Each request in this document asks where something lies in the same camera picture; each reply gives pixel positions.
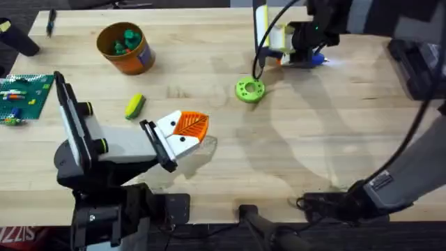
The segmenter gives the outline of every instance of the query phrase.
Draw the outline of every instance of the green toy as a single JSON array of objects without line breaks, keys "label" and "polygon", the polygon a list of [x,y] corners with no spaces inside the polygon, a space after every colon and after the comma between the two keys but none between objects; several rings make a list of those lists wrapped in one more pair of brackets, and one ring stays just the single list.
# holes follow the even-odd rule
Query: green toy
[{"label": "green toy", "polygon": [[142,37],[141,34],[132,31],[131,29],[127,29],[124,31],[124,44],[121,41],[114,41],[114,53],[116,56],[127,54],[132,50],[136,49],[138,45],[141,43]]},{"label": "green toy", "polygon": [[18,118],[6,118],[4,119],[4,123],[7,126],[18,126],[24,124],[25,121],[23,119],[18,119]]},{"label": "green toy", "polygon": [[141,43],[142,37],[141,34],[134,32],[131,29],[127,29],[124,31],[124,39],[125,46],[130,50],[134,50]]},{"label": "green toy", "polygon": [[265,95],[265,85],[251,76],[244,77],[237,82],[236,95],[243,102],[258,102]]},{"label": "green toy", "polygon": [[5,123],[13,108],[20,109],[20,118],[38,119],[54,80],[53,75],[8,75],[0,79],[0,93],[11,90],[26,92],[25,99],[4,100],[0,96],[0,124]]},{"label": "green toy", "polygon": [[118,40],[114,41],[114,51],[116,56],[124,55],[125,53],[127,53],[125,51],[124,45]]}]

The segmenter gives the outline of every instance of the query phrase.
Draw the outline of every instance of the wooden tabletop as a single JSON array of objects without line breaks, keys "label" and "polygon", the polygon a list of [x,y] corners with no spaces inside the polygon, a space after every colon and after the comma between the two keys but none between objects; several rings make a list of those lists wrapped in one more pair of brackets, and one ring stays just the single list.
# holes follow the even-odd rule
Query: wooden tabletop
[{"label": "wooden tabletop", "polygon": [[[309,20],[303,8],[291,17]],[[47,20],[40,12],[30,31],[41,53],[19,55],[12,74],[59,70],[107,125],[138,128],[124,119],[136,92],[148,98],[140,119],[176,109],[210,116],[205,142],[176,172],[154,167],[132,181],[189,193],[193,223],[234,222],[239,204],[256,204],[273,221],[305,221],[295,198],[345,190],[370,175],[400,144],[419,106],[401,88],[385,38],[342,36],[324,52],[331,62],[312,70],[268,66],[268,93],[250,105],[234,94],[254,57],[250,8],[59,11],[51,39]],[[100,31],[120,21],[138,24],[155,50],[147,73],[123,75],[97,51]],[[421,132],[437,115],[429,110]],[[54,87],[40,119],[0,128],[0,226],[70,224],[74,201],[53,165],[65,138]],[[392,219],[446,220],[445,201],[445,190],[437,190]]]}]

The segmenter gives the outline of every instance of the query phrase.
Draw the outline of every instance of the green peg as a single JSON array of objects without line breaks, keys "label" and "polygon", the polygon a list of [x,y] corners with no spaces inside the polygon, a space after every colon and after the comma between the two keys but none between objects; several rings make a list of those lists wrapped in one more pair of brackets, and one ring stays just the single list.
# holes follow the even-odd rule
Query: green peg
[{"label": "green peg", "polygon": [[141,34],[134,32],[131,29],[127,29],[124,31],[124,39],[125,46],[131,50],[134,50],[141,43],[142,37]]},{"label": "green peg", "polygon": [[115,52],[116,55],[123,55],[123,54],[125,54],[125,47],[118,40],[114,41],[114,52]]},{"label": "green peg", "polygon": [[134,32],[131,29],[126,29],[124,31],[124,38],[125,39],[133,39],[134,37]]}]

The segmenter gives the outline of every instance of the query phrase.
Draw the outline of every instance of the yellow sponge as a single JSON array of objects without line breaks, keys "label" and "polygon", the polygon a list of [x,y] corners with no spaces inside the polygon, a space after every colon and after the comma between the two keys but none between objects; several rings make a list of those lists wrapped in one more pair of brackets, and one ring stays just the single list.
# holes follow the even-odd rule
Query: yellow sponge
[{"label": "yellow sponge", "polygon": [[125,118],[134,119],[138,117],[145,102],[146,98],[142,94],[140,93],[135,94],[128,103],[127,108],[125,108]]}]

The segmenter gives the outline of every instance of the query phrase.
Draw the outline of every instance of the green lego baseplate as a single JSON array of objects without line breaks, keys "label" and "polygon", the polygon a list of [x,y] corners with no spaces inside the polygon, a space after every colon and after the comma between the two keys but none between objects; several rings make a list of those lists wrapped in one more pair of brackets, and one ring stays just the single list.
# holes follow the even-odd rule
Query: green lego baseplate
[{"label": "green lego baseplate", "polygon": [[0,91],[26,91],[23,100],[4,100],[0,95],[0,123],[14,107],[20,108],[19,119],[38,119],[53,81],[53,75],[8,75],[0,79]]}]

